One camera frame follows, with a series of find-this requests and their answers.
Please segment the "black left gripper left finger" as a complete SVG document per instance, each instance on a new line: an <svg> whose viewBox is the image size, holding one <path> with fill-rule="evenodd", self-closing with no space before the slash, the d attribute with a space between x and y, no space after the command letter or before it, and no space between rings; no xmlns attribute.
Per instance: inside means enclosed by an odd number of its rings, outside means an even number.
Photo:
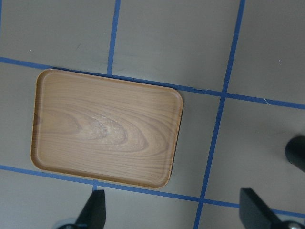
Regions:
<svg viewBox="0 0 305 229"><path fill-rule="evenodd" d="M103 229L105 225L105 192L94 190L76 219L81 229Z"/></svg>

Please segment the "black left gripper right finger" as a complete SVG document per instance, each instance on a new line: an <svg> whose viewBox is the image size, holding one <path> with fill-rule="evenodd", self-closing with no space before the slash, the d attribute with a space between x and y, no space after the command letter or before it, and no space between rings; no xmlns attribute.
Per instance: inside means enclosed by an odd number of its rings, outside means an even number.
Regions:
<svg viewBox="0 0 305 229"><path fill-rule="evenodd" d="M245 229L285 229L286 224L251 189L240 189L239 217Z"/></svg>

